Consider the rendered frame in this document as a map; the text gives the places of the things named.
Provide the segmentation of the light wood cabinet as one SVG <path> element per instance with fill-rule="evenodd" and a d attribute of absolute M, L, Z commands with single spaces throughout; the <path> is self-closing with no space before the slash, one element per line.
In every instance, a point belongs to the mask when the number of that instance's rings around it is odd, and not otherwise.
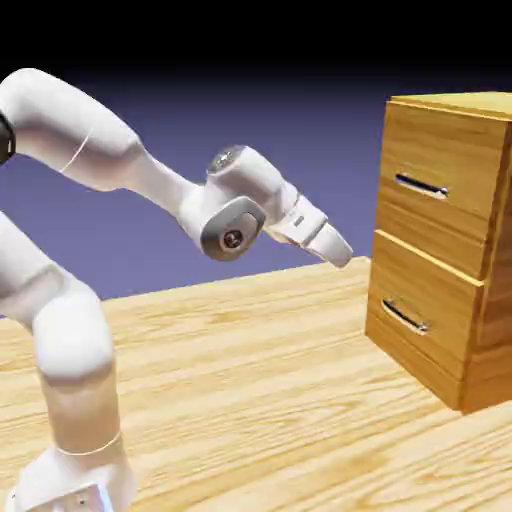
<path fill-rule="evenodd" d="M 512 93 L 477 92 L 394 96 L 389 99 L 423 107 L 486 115 L 512 122 Z M 460 380 L 403 339 L 383 322 L 367 317 L 366 335 L 452 409 L 472 413 L 512 400 L 512 143 L 499 188 L 484 291 Z"/>

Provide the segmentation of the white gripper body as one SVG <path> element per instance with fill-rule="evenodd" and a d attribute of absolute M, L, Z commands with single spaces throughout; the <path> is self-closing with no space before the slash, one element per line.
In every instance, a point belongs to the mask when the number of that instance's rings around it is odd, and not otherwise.
<path fill-rule="evenodd" d="M 352 247 L 329 222 L 319 229 L 304 249 L 337 268 L 345 267 L 353 256 Z"/>

